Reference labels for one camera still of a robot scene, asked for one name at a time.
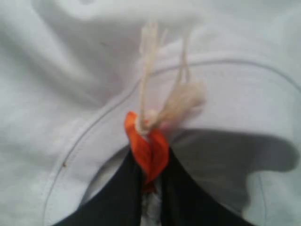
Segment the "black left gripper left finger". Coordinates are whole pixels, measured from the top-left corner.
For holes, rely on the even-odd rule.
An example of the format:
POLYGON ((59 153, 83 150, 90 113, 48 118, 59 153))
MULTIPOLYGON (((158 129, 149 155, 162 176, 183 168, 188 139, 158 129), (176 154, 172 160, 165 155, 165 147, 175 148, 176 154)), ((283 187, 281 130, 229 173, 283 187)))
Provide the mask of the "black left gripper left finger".
POLYGON ((96 196, 56 226, 139 226, 142 170, 129 151, 121 166, 96 196))

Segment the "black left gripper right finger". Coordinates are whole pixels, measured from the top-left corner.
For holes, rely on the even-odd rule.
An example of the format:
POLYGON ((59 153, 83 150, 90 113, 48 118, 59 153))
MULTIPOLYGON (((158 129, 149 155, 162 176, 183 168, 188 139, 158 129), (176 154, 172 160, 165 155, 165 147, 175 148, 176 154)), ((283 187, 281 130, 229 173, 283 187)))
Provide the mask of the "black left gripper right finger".
POLYGON ((192 179, 169 149, 169 162, 161 174, 163 226, 250 226, 223 207, 192 179))

